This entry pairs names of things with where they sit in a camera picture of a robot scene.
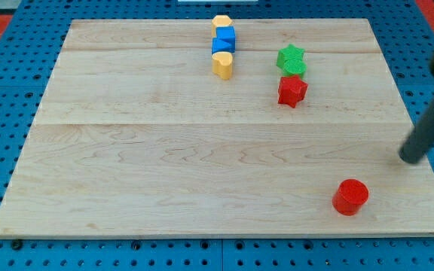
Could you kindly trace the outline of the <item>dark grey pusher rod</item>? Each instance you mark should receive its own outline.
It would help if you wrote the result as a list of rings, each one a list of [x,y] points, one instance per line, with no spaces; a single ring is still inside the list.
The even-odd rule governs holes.
[[[417,164],[434,145],[434,98],[399,149],[401,160]]]

